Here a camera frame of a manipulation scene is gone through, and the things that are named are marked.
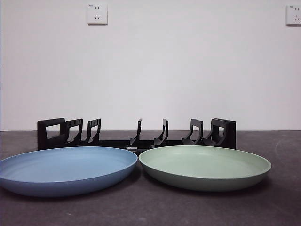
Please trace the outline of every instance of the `wall socket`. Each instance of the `wall socket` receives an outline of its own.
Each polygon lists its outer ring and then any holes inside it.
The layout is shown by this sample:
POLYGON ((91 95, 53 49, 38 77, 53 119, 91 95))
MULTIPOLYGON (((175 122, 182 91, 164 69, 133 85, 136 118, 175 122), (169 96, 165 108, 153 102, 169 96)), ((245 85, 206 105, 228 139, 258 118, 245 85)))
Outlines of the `wall socket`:
POLYGON ((88 23, 88 25, 106 25, 106 24, 108 24, 108 5, 107 5, 107 3, 88 4, 87 5, 87 23, 88 23))
POLYGON ((286 6, 286 25, 301 26, 301 5, 286 6))

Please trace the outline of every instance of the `dish rack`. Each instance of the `dish rack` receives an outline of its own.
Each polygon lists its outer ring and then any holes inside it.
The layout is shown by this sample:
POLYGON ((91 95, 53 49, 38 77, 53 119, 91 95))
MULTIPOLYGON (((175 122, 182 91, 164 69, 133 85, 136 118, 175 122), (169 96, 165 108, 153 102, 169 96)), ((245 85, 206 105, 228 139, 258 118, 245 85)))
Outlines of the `dish rack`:
POLYGON ((152 140, 142 140, 140 138, 141 123, 142 119, 139 119, 137 123, 137 134, 129 140, 101 140, 101 119, 91 120, 87 124, 87 137, 82 140, 81 134, 83 131, 83 119, 74 119, 69 121, 65 121, 65 118, 41 120, 37 123, 38 150, 74 146, 102 146, 127 149, 139 154, 148 149, 174 145, 204 145, 231 149, 236 148, 235 121, 219 118, 211 119, 211 131, 207 137, 203 138, 203 121, 191 119, 190 131, 188 135, 181 140, 168 139, 167 119, 163 119, 162 132, 158 137, 155 137, 152 140), (59 135, 55 137, 48 137, 47 127, 54 125, 60 126, 59 135), (70 128, 75 126, 78 126, 79 130, 73 139, 69 139, 70 128), (93 137, 91 137, 93 127, 97 127, 97 132, 93 137), (198 128, 198 138, 196 140, 191 139, 194 127, 198 128), (219 132, 219 127, 223 128, 222 134, 219 132))

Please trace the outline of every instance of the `gray table surface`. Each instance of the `gray table surface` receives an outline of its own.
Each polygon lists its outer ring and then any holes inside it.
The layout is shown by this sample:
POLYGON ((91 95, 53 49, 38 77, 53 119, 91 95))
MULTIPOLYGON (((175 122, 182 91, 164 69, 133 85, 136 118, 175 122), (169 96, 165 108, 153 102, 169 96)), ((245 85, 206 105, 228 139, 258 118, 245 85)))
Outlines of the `gray table surface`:
MULTIPOLYGON (((102 137, 134 134, 104 131, 102 137)), ((143 131, 142 138, 158 134, 143 131)), ((37 149, 36 131, 1 132, 0 138, 1 159, 37 149)), ((270 160, 264 181, 235 192, 194 192, 156 181, 138 163, 122 182, 85 195, 32 198, 0 188, 1 226, 301 225, 301 131, 238 131, 237 149, 270 160)))

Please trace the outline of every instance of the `plate rim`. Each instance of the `plate rim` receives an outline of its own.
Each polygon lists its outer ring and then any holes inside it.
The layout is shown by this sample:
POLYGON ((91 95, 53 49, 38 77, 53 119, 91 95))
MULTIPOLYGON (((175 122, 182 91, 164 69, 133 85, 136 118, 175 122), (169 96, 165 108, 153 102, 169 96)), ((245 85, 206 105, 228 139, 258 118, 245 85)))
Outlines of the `plate rim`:
POLYGON ((35 184, 52 184, 52 183, 67 183, 67 182, 77 182, 77 181, 83 181, 83 180, 90 180, 90 179, 94 179, 94 178, 99 178, 99 177, 103 177, 103 176, 108 176, 108 175, 111 175, 111 174, 114 174, 114 173, 118 173, 118 172, 121 172, 127 168, 130 168, 131 166, 135 165, 138 161, 138 156, 129 151, 129 150, 126 150, 126 149, 121 149, 121 148, 115 148, 115 147, 100 147, 100 146, 80 146, 80 147, 59 147, 59 148, 51 148, 51 149, 43 149, 43 150, 37 150, 37 151, 32 151, 32 152, 25 152, 25 153, 21 153, 21 154, 16 154, 16 155, 13 155, 13 156, 10 156, 8 158, 5 158, 5 159, 2 159, 0 161, 0 167, 1 167, 1 163, 4 161, 4 160, 7 160, 7 159, 10 159, 10 158, 15 158, 15 157, 18 157, 20 155, 23 155, 23 154, 28 154, 28 153, 37 153, 37 152, 43 152, 43 151, 49 151, 49 150, 55 150, 55 149, 69 149, 69 148, 85 148, 85 147, 89 147, 89 148, 104 148, 104 149, 117 149, 117 150, 122 150, 122 151, 125 151, 125 152, 130 152, 131 154, 133 154, 135 156, 135 161, 129 165, 127 165, 126 167, 118 170, 118 171, 115 171, 115 172, 112 172, 112 173, 108 173, 108 174, 103 174, 103 175, 99 175, 97 177, 90 177, 90 178, 84 178, 84 179, 79 179, 79 180, 66 180, 66 181, 40 181, 40 182, 36 182, 36 181, 21 181, 21 180, 11 180, 7 177, 3 177, 1 175, 1 170, 0 170, 0 180, 4 179, 4 180, 7 180, 7 181, 14 181, 14 182, 18 182, 18 183, 35 183, 35 184))
POLYGON ((237 149, 231 149, 231 148, 224 148, 224 147, 212 147, 212 146, 199 146, 199 145, 175 145, 175 146, 164 146, 164 147, 157 147, 157 148, 153 148, 153 149, 149 149, 143 153, 141 153, 138 157, 139 159, 139 162, 143 165, 143 166, 146 166, 148 168, 151 168, 153 170, 156 170, 156 171, 159 171, 159 172, 162 172, 162 173, 167 173, 167 174, 170 174, 170 175, 173 175, 173 176, 180 176, 180 177, 186 177, 186 178, 195 178, 195 179, 207 179, 207 180, 232 180, 232 179, 244 179, 244 178, 252 178, 252 177, 256 177, 256 176, 260 176, 260 175, 263 175, 263 174, 266 174, 268 173, 271 168, 272 168, 272 164, 270 163, 269 160, 267 160, 266 158, 260 156, 260 155, 257 155, 257 154, 254 154, 254 153, 250 153, 250 152, 245 152, 245 151, 241 151, 241 150, 237 150, 237 149), (171 172, 167 172, 167 171, 162 171, 160 169, 157 169, 157 168, 154 168, 154 167, 150 167, 148 166, 147 164, 145 164, 144 161, 141 160, 141 156, 143 156, 144 153, 147 153, 148 151, 152 151, 152 150, 155 150, 155 149, 164 149, 164 148, 167 148, 167 147, 202 147, 202 148, 219 148, 219 149, 227 149, 227 150, 234 150, 234 151, 238 151, 238 152, 243 152, 243 153, 247 153, 247 154, 251 154, 251 155, 255 155, 261 159, 263 159, 264 161, 267 162, 268 164, 268 167, 267 169, 263 170, 262 172, 258 173, 258 174, 254 174, 254 175, 250 175, 250 176, 244 176, 244 177, 232 177, 232 178, 214 178, 214 177, 211 177, 211 178, 208 178, 208 177, 194 177, 194 176, 187 176, 187 175, 183 175, 183 174, 176 174, 176 173, 171 173, 171 172))

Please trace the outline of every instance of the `blue plate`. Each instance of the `blue plate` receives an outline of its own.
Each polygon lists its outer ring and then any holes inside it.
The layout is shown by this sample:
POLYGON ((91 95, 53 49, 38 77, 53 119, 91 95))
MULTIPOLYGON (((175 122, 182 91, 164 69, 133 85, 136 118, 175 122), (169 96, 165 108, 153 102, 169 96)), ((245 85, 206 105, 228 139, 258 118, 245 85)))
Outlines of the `blue plate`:
POLYGON ((127 177, 136 154, 110 147, 67 147, 15 155, 0 161, 0 184, 38 197, 78 195, 109 187, 127 177))

